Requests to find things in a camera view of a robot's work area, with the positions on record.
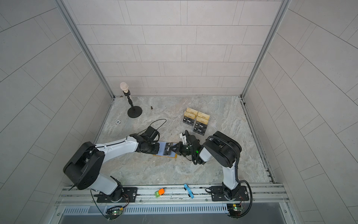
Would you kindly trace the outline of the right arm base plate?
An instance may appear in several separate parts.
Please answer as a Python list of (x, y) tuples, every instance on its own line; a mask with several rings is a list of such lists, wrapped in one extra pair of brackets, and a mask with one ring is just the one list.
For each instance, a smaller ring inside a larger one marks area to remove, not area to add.
[(249, 190), (246, 186), (237, 186), (231, 190), (225, 185), (222, 186), (210, 186), (206, 188), (206, 192), (209, 193), (214, 202), (222, 201), (249, 201)]

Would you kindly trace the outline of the aluminium front rail frame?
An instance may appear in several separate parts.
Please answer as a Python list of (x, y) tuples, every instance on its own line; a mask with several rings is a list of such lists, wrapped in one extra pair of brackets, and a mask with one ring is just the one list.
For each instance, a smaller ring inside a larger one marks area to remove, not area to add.
[[(64, 187), (55, 202), (55, 206), (62, 208), (64, 214), (69, 215), (105, 215), (107, 209), (123, 206), (124, 215), (144, 214), (228, 214), (227, 204), (241, 204), (242, 213), (247, 209), (253, 210), (254, 204), (278, 203), (280, 208), (289, 202), (289, 197), (282, 184), (251, 183), (249, 201), (214, 202), (206, 188), (210, 185), (190, 184), (186, 190), (184, 185), (141, 185), (125, 186), (137, 187), (138, 193), (133, 203), (97, 203), (93, 190), (78, 190)], [(159, 198), (155, 192), (165, 189), (165, 194)]]

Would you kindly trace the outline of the black VIP card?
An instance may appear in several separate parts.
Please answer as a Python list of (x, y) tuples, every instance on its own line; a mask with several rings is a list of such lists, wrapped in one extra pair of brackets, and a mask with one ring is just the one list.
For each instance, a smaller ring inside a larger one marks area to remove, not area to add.
[(201, 127), (194, 127), (193, 132), (198, 133), (202, 136), (205, 135), (206, 129)]
[(192, 119), (192, 118), (189, 118), (189, 117), (186, 117), (184, 116), (183, 118), (183, 122), (190, 125), (190, 126), (194, 126), (195, 124), (195, 119)]
[(206, 129), (207, 129), (207, 124), (201, 123), (201, 122), (199, 122), (199, 121), (196, 121), (196, 123), (195, 123), (195, 128), (196, 128), (196, 129), (206, 130)]
[(170, 156), (172, 154), (172, 150), (170, 150), (170, 147), (172, 146), (172, 143), (171, 142), (167, 142), (165, 144), (165, 148), (164, 148), (164, 153), (163, 155), (167, 155), (167, 156)]

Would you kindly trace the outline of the gold VIP card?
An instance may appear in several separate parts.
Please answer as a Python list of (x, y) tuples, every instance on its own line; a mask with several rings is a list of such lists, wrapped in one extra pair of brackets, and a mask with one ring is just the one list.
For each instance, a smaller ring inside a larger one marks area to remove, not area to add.
[(208, 120), (204, 119), (204, 118), (201, 118), (201, 117), (197, 117), (196, 118), (196, 121), (201, 123), (201, 124), (205, 124), (205, 125), (208, 125)]
[(198, 111), (197, 111), (197, 110), (194, 110), (194, 109), (189, 108), (189, 107), (186, 109), (186, 111), (187, 111), (188, 113), (191, 113), (191, 114), (194, 114), (194, 115), (197, 115), (197, 114), (198, 114)]
[(198, 112), (197, 116), (205, 120), (210, 120), (210, 116), (202, 112)]
[(184, 116), (189, 118), (189, 119), (193, 119), (195, 120), (196, 119), (196, 115), (195, 114), (192, 114), (192, 113), (189, 113), (187, 111), (184, 112)]

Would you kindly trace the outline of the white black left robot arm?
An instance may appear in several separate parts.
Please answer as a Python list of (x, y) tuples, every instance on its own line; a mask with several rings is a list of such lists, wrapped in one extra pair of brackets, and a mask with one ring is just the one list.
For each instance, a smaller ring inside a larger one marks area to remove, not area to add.
[(104, 144), (83, 143), (63, 168), (64, 174), (79, 190), (93, 189), (105, 195), (119, 191), (120, 182), (101, 173), (107, 162), (130, 153), (156, 155), (160, 133), (149, 126), (142, 134), (131, 134)]

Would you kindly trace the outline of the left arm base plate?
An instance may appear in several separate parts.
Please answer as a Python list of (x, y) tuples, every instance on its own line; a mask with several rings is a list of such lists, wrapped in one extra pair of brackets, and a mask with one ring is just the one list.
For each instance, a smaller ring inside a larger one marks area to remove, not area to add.
[(133, 203), (138, 193), (137, 187), (122, 187), (115, 190), (111, 195), (100, 192), (94, 195), (97, 203)]

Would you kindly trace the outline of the black microphone stand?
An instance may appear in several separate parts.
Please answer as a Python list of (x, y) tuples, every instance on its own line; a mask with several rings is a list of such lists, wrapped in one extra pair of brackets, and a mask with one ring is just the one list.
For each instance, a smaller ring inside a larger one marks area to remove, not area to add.
[(130, 104), (130, 108), (127, 111), (127, 114), (130, 118), (137, 118), (142, 114), (142, 108), (140, 106), (134, 106), (133, 101), (131, 99), (131, 92), (129, 90), (129, 86), (126, 82), (120, 83), (120, 89), (123, 94), (127, 97), (128, 103)]

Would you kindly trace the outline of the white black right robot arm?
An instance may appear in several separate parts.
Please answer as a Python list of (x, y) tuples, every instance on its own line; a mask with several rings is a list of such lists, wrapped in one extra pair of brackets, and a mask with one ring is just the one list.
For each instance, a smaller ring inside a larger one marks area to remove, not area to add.
[(223, 168), (223, 195), (228, 200), (238, 197), (241, 180), (238, 177), (238, 164), (242, 148), (238, 142), (217, 131), (204, 143), (188, 131), (181, 135), (182, 141), (172, 145), (169, 150), (183, 157), (190, 157), (194, 165), (204, 165), (214, 158)]

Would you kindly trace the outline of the green circuit board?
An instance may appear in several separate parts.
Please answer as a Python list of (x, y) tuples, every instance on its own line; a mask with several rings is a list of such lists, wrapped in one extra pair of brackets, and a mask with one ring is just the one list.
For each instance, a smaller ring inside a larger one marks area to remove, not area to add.
[(242, 214), (243, 207), (241, 204), (227, 204), (227, 211), (229, 217), (239, 217)]
[(115, 220), (119, 216), (121, 216), (123, 214), (123, 212), (124, 212), (123, 206), (114, 206), (114, 207), (107, 209), (106, 216), (109, 220)]

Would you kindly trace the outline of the green orange connector block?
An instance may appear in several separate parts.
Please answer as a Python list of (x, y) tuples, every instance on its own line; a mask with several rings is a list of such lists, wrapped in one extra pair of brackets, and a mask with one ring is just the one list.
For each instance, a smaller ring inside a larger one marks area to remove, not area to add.
[(161, 189), (159, 189), (158, 191), (155, 192), (155, 197), (159, 198), (160, 196), (162, 196), (164, 194), (165, 194), (165, 189), (161, 188)]

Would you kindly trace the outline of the right green circuit board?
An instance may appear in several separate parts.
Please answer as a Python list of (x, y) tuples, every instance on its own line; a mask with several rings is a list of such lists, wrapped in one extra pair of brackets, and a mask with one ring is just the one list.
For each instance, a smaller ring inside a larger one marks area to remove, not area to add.
[(241, 204), (227, 204), (227, 211), (229, 217), (239, 217), (242, 214), (243, 207)]

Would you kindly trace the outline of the yellow leather card holder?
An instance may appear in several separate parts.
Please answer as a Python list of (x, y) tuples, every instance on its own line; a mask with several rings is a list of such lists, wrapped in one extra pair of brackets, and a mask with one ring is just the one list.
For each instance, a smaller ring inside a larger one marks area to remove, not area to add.
[(170, 147), (172, 147), (173, 145), (176, 145), (176, 143), (163, 142), (163, 141), (159, 141), (158, 143), (159, 143), (159, 151), (155, 156), (167, 157), (167, 158), (177, 158), (178, 155), (170, 149)]

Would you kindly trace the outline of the left green circuit board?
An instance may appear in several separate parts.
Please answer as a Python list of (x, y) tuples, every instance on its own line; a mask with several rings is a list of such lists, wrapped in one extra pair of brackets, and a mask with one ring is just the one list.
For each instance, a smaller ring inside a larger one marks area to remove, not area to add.
[(107, 209), (106, 216), (109, 220), (115, 220), (119, 216), (121, 216), (123, 214), (123, 212), (124, 212), (123, 206), (114, 206), (114, 207)]

